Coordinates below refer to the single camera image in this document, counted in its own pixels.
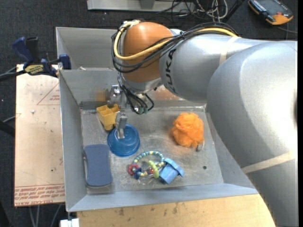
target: blue foam block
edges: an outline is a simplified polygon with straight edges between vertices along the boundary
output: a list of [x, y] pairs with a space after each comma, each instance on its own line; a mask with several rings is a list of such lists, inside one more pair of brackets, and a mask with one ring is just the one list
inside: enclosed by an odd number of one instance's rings
[[113, 181], [108, 161], [108, 145], [87, 145], [83, 149], [86, 162], [86, 184], [88, 187], [102, 187]]

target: clamp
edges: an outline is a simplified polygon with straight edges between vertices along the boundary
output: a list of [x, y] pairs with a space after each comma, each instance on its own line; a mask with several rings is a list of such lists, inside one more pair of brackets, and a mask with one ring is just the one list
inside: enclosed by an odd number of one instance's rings
[[14, 52], [19, 57], [25, 60], [25, 62], [23, 63], [23, 70], [21, 71], [22, 73], [28, 73], [31, 76], [49, 75], [52, 77], [58, 77], [59, 72], [52, 66], [52, 62], [59, 63], [59, 70], [71, 69], [71, 61], [67, 54], [61, 54], [59, 58], [54, 61], [48, 61], [43, 58], [40, 60], [38, 57], [37, 44], [37, 37], [28, 39], [25, 39], [25, 37], [21, 37], [13, 43], [12, 47]]

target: orange loofah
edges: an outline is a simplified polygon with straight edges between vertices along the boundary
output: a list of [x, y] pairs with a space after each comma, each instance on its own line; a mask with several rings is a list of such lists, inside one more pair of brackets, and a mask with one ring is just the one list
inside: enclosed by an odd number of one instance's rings
[[204, 142], [204, 124], [195, 113], [180, 113], [171, 130], [175, 141], [184, 147], [197, 147]]

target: cardboard sheet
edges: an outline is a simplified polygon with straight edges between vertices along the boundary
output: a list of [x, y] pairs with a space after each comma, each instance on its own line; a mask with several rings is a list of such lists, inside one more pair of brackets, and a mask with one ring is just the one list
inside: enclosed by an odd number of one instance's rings
[[65, 202], [59, 80], [16, 80], [14, 206]]

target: orange electronic device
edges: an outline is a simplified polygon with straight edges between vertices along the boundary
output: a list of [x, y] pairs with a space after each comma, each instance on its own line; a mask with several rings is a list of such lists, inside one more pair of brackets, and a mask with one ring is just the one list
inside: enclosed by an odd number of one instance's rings
[[248, 5], [262, 20], [272, 25], [285, 24], [294, 17], [292, 11], [279, 0], [249, 0]]

